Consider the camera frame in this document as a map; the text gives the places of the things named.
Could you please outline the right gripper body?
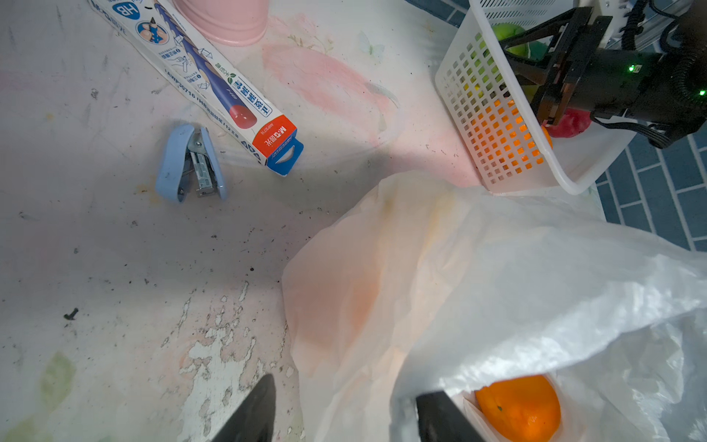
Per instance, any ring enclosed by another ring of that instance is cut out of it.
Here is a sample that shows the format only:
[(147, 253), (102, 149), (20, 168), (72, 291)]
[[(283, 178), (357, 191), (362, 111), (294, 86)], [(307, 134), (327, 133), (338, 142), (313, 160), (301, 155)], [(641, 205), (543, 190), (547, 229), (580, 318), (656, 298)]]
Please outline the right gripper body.
[(667, 53), (598, 48), (569, 108), (665, 126), (706, 121), (706, 37), (683, 32)]

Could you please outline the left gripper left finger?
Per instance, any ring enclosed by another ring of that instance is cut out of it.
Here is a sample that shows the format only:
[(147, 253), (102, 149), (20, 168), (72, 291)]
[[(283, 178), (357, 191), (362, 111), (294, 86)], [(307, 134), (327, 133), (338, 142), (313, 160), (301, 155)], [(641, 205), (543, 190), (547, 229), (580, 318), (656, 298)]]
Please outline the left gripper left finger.
[(264, 375), (217, 432), (213, 442), (267, 442), (274, 437), (276, 386)]

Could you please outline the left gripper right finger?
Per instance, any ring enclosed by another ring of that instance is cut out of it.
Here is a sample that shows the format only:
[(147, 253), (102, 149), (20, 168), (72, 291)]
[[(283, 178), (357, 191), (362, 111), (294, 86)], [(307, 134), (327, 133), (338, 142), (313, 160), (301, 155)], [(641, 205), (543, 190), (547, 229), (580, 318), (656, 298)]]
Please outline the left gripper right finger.
[(421, 442), (484, 442), (445, 392), (420, 395), (416, 406)]

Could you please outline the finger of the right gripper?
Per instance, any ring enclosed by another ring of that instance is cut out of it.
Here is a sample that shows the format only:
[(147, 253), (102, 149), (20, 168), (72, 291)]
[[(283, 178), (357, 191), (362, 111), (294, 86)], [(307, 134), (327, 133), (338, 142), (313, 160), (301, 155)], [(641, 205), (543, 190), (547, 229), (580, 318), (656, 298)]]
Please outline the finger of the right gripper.
[[(576, 7), (528, 31), (504, 38), (499, 44), (519, 83), (554, 83), (565, 69), (588, 60), (594, 54), (594, 37), (589, 26), (591, 7)], [(548, 52), (539, 62), (510, 52), (517, 46), (546, 41)]]
[[(612, 16), (597, 16), (591, 18), (589, 26), (594, 37), (594, 54), (599, 48), (607, 32)], [(569, 101), (573, 97), (582, 75), (587, 70), (592, 55), (588, 60), (574, 63), (569, 69), (563, 70), (561, 77), (554, 83), (543, 83), (536, 92), (531, 108), (534, 110), (540, 124), (557, 125), (562, 119)]]

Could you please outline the pink dragon fruit toy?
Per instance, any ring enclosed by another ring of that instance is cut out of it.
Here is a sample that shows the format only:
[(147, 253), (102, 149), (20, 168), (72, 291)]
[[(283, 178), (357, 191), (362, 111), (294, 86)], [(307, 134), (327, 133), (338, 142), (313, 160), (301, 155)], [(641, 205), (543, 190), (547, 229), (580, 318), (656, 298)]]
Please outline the pink dragon fruit toy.
[(583, 134), (591, 123), (589, 112), (568, 109), (557, 125), (546, 125), (545, 129), (551, 138), (573, 138)]

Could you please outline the white plastic bag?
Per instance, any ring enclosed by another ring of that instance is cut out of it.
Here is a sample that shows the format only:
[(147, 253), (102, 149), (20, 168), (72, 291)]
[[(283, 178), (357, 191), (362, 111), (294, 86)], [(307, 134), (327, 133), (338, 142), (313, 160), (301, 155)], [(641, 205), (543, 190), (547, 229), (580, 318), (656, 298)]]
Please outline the white plastic bag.
[(581, 198), (495, 196), (407, 171), (318, 178), (340, 218), (282, 276), (311, 441), (416, 441), (442, 392), (489, 440), (471, 393), (543, 375), (557, 441), (706, 438), (706, 256), (603, 220)]

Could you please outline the round orange toy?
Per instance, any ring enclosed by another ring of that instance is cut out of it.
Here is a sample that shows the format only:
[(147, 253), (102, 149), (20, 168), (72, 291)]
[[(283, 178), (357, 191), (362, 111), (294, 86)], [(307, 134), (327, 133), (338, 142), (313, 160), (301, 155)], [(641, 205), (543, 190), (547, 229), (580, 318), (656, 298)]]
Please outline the round orange toy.
[(465, 133), (471, 138), (471, 154), (479, 162), (480, 174), (491, 182), (520, 175), (545, 163), (513, 99), (482, 101), (479, 112), (469, 115)]

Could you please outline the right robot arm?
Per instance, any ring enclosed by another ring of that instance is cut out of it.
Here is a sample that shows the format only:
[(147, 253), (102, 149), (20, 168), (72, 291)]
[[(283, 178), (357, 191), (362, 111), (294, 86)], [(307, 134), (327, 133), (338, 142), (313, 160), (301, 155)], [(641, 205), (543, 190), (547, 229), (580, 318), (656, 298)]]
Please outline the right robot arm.
[(644, 136), (664, 149), (706, 122), (706, 4), (694, 1), (661, 31), (657, 53), (638, 51), (644, 9), (639, 1), (622, 27), (620, 49), (601, 40), (609, 16), (575, 7), (500, 40), (518, 82), (535, 86), (530, 107), (539, 123), (560, 126), (572, 111), (605, 129)]

